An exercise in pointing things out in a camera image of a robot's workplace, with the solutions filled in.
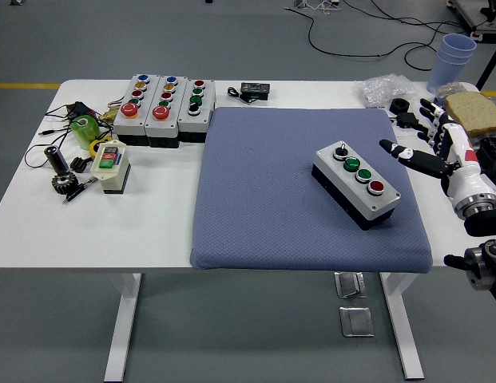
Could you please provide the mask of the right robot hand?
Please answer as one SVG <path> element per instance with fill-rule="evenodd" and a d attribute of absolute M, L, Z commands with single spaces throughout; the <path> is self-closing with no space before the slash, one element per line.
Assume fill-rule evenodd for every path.
<path fill-rule="evenodd" d="M 381 140 L 379 145 L 404 166 L 440 179 L 443 192 L 460 219 L 496 210 L 496 191 L 482 178 L 464 128 L 436 104 L 425 99 L 420 104 L 420 112 L 436 127 L 432 138 L 434 152 L 405 148 L 389 140 Z"/>

